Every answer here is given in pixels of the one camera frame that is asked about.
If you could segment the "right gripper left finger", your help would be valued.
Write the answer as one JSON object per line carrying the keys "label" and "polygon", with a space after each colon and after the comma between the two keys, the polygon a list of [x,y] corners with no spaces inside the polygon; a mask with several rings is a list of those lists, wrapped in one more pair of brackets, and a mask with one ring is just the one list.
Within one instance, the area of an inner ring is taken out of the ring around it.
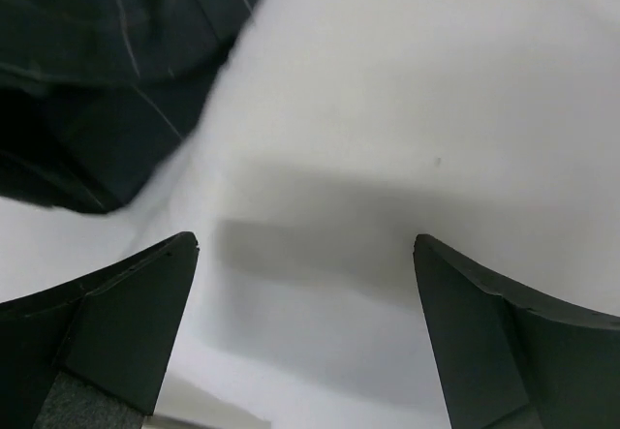
{"label": "right gripper left finger", "polygon": [[140,428],[192,287],[189,231],[1,305],[4,428]]}

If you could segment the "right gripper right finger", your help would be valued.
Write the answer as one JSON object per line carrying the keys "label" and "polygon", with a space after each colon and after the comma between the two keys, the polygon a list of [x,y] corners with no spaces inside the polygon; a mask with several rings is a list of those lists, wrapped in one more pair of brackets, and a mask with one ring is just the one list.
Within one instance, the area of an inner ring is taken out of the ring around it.
{"label": "right gripper right finger", "polygon": [[451,427],[618,427],[617,317],[527,287],[428,234],[413,259]]}

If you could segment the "dark grey checked pillowcase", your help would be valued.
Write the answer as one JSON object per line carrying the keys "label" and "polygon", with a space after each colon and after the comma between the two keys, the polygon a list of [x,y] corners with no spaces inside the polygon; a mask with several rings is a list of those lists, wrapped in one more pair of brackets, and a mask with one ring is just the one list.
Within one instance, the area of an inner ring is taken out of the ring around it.
{"label": "dark grey checked pillowcase", "polygon": [[1,0],[1,194],[107,214],[194,132],[260,0]]}

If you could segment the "white pillow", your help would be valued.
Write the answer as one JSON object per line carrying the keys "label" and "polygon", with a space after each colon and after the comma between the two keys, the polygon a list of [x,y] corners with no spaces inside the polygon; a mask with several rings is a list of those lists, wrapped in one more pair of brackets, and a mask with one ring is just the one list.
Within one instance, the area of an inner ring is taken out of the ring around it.
{"label": "white pillow", "polygon": [[619,0],[262,0],[129,208],[2,201],[1,297],[182,230],[201,253],[161,412],[448,427],[417,235],[619,312]]}

